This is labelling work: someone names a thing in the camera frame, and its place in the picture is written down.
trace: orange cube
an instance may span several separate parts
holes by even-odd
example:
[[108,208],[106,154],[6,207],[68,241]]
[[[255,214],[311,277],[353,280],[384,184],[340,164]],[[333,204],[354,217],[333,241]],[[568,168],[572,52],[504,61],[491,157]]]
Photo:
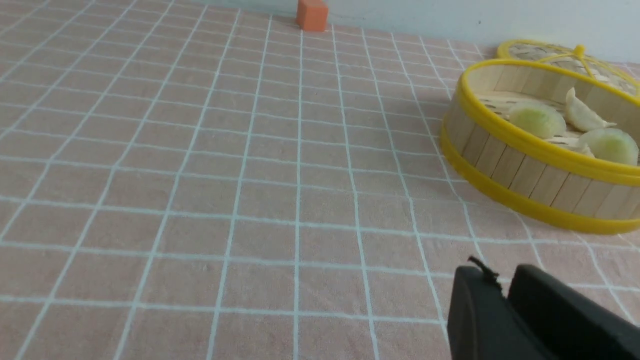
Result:
[[298,0],[296,22],[303,31],[324,31],[329,7],[323,0]]

